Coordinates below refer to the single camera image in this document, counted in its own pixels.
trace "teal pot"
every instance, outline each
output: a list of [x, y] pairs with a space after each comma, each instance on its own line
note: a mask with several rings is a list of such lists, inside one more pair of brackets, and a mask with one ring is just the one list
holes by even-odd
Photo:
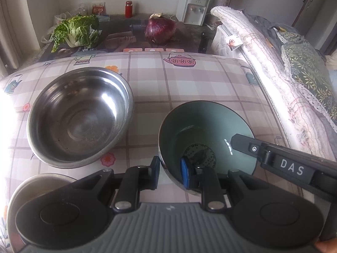
[[216, 173], [239, 169], [253, 174], [256, 158], [231, 148], [230, 140], [237, 133], [254, 138], [245, 120], [228, 107], [210, 101], [184, 103], [173, 109], [161, 124], [158, 137], [161, 164], [183, 189], [180, 172], [183, 155], [214, 168]]

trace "checkered tablecloth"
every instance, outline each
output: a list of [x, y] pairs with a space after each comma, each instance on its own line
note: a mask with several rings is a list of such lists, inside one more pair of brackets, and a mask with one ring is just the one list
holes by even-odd
[[[186, 65], [190, 61], [193, 67]], [[29, 110], [48, 83], [87, 66], [106, 67], [127, 79], [134, 93], [133, 120], [125, 137], [100, 160], [77, 169], [51, 167], [35, 157], [28, 145]], [[249, 66], [238, 59], [144, 51], [64, 58], [38, 63], [6, 77], [0, 81], [0, 181], [4, 184], [0, 185], [0, 204], [8, 204], [18, 185], [36, 174], [61, 173], [80, 179], [106, 167], [121, 173], [135, 165], [149, 165], [158, 154], [158, 132], [164, 117], [191, 100], [221, 103], [245, 119], [256, 138], [283, 145], [274, 115], [259, 86], [248, 83], [247, 73], [251, 73]], [[298, 193], [297, 187], [260, 167], [255, 176]], [[188, 202], [200, 198], [177, 187], [161, 168], [158, 189], [142, 191], [140, 200]]]

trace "beige bowl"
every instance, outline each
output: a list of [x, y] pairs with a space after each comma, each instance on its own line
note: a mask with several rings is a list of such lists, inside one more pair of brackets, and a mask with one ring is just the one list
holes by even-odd
[[43, 173], [30, 177], [15, 189], [9, 201], [7, 211], [7, 233], [14, 253], [19, 252], [25, 246], [15, 226], [15, 216], [19, 208], [43, 194], [74, 181], [76, 181], [76, 179], [65, 175]]

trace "beige curtain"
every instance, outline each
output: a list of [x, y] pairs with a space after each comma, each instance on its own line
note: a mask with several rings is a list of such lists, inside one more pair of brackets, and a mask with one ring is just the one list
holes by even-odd
[[0, 0], [0, 78], [19, 68], [21, 50], [16, 41], [11, 21], [8, 15], [6, 0]]

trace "bowl rim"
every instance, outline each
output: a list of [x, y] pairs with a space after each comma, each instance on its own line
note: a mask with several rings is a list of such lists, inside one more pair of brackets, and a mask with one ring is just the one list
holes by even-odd
[[[179, 181], [178, 181], [178, 180], [171, 174], [171, 172], [169, 172], [169, 170], [168, 170], [168, 168], [167, 168], [167, 166], [166, 166], [166, 163], [165, 163], [165, 161], [164, 161], [164, 159], [163, 159], [163, 156], [162, 156], [162, 154], [161, 154], [160, 144], [159, 144], [159, 142], [160, 142], [160, 135], [161, 135], [161, 128], [162, 128], [162, 126], [163, 126], [165, 120], [167, 119], [167, 117], [168, 117], [174, 110], [176, 110], [177, 108], [179, 108], [179, 107], [181, 107], [181, 106], [184, 106], [184, 105], [186, 105], [186, 104], [189, 104], [189, 103], [194, 103], [194, 102], [209, 102], [209, 103], [214, 103], [214, 104], [217, 104], [217, 105], [224, 106], [225, 108], [231, 110], [231, 111], [234, 112], [236, 115], [238, 115], [238, 116], [245, 122], [245, 124], [246, 124], [247, 127], [249, 128], [250, 132], [252, 133], [253, 138], [255, 138], [255, 135], [254, 135], [252, 129], [250, 128], [250, 126], [248, 125], [248, 123], [246, 122], [246, 120], [245, 120], [244, 118], [242, 118], [237, 112], [235, 112], [233, 109], [231, 109], [231, 108], [229, 108], [229, 107], [227, 107], [227, 106], [225, 106], [225, 105], [223, 105], [223, 104], [220, 104], [220, 103], [217, 103], [217, 102], [214, 102], [214, 101], [208, 101], [208, 100], [194, 100], [194, 101], [188, 101], [188, 102], [185, 102], [185, 103], [183, 103], [183, 104], [178, 105], [177, 107], [175, 107], [174, 109], [172, 109], [172, 110], [165, 116], [164, 120], [161, 122], [161, 125], [160, 125], [160, 128], [159, 128], [159, 133], [158, 133], [158, 144], [157, 144], [157, 145], [158, 145], [158, 155], [159, 155], [160, 163], [161, 163], [161, 165], [162, 165], [162, 167], [163, 167], [165, 173], [167, 174], [167, 176], [170, 178], [170, 180], [171, 180], [175, 185], [177, 185], [177, 186], [178, 186], [179, 188], [181, 188], [182, 190], [188, 192], [189, 194], [198, 196], [198, 195], [200, 195], [199, 192], [194, 191], [194, 190], [187, 190], [187, 189], [183, 186], [183, 184], [182, 184], [181, 182], [179, 182]], [[256, 170], [256, 167], [257, 167], [257, 162], [255, 163], [255, 167], [254, 167], [254, 169], [253, 169], [252, 175], [254, 174], [254, 172], [255, 172], [255, 170]]]
[[[54, 84], [56, 84], [57, 82], [59, 82], [60, 80], [64, 79], [64, 77], [67, 77], [69, 75], [75, 74], [75, 73], [81, 73], [81, 72], [86, 72], [86, 71], [97, 71], [97, 72], [104, 72], [110, 76], [113, 76], [115, 79], [117, 79], [124, 87], [125, 91], [127, 92], [127, 96], [129, 98], [129, 104], [128, 104], [128, 110], [126, 111], [126, 117], [124, 120], [124, 123], [121, 127], [121, 129], [119, 130], [119, 132], [117, 133], [117, 135], [114, 137], [114, 139], [112, 139], [103, 149], [101, 149], [100, 151], [98, 151], [96, 154], [87, 157], [85, 159], [82, 160], [75, 160], [75, 161], [58, 161], [56, 159], [51, 159], [47, 156], [45, 156], [43, 153], [41, 153], [38, 149], [38, 146], [36, 146], [33, 143], [33, 140], [31, 139], [31, 135], [32, 135], [32, 131], [30, 130], [30, 126], [32, 125], [32, 111], [34, 111], [38, 100], [40, 98], [42, 98], [42, 96], [46, 93], [46, 91], [48, 91]], [[82, 68], [77, 68], [74, 70], [71, 70], [69, 72], [66, 72], [64, 74], [62, 74], [61, 76], [57, 77], [56, 79], [54, 79], [53, 81], [51, 81], [38, 95], [38, 97], [36, 98], [36, 100], [34, 101], [29, 114], [28, 114], [28, 119], [27, 119], [27, 126], [26, 126], [26, 132], [27, 132], [27, 140], [28, 140], [28, 144], [30, 146], [30, 148], [32, 149], [33, 153], [35, 154], [35, 156], [40, 159], [41, 161], [43, 161], [44, 163], [52, 166], [52, 167], [56, 167], [56, 168], [61, 168], [61, 169], [72, 169], [72, 168], [79, 168], [79, 167], [83, 167], [85, 165], [89, 165], [91, 163], [93, 163], [94, 161], [97, 161], [98, 159], [100, 159], [103, 155], [105, 155], [106, 153], [108, 153], [116, 144], [117, 142], [121, 139], [122, 135], [126, 132], [126, 130], [128, 129], [129, 123], [131, 121], [132, 115], [134, 112], [134, 95], [132, 93], [131, 87], [129, 85], [129, 83], [127, 82], [127, 80], [115, 73], [114, 71], [110, 71], [106, 68], [103, 67], [96, 67], [96, 66], [92, 66], [92, 67], [82, 67]]]
[[[12, 217], [12, 205], [13, 205], [15, 199], [17, 199], [17, 196], [20, 194], [20, 192], [22, 191], [22, 189], [27, 184], [32, 183], [35, 180], [43, 179], [45, 177], [51, 177], [53, 179], [59, 179], [59, 180], [61, 179], [61, 180], [65, 181], [65, 182], [67, 182], [67, 183], [72, 183], [72, 182], [77, 181], [75, 178], [72, 178], [70, 176], [63, 175], [63, 174], [58, 174], [58, 173], [40, 173], [40, 174], [34, 175], [32, 177], [29, 177], [28, 179], [26, 179], [22, 183], [20, 183], [18, 185], [18, 187], [14, 190], [14, 192], [13, 192], [13, 194], [11, 196], [11, 199], [9, 200], [8, 206], [7, 206], [6, 226], [7, 226], [8, 240], [9, 240], [9, 243], [10, 243], [11, 246], [12, 246], [11, 236], [12, 236], [12, 233], [14, 233], [13, 230], [11, 229], [11, 224], [9, 223], [10, 218], [13, 219], [13, 217]], [[13, 249], [13, 252], [16, 253], [16, 249], [14, 247], [12, 247], [12, 249]]]

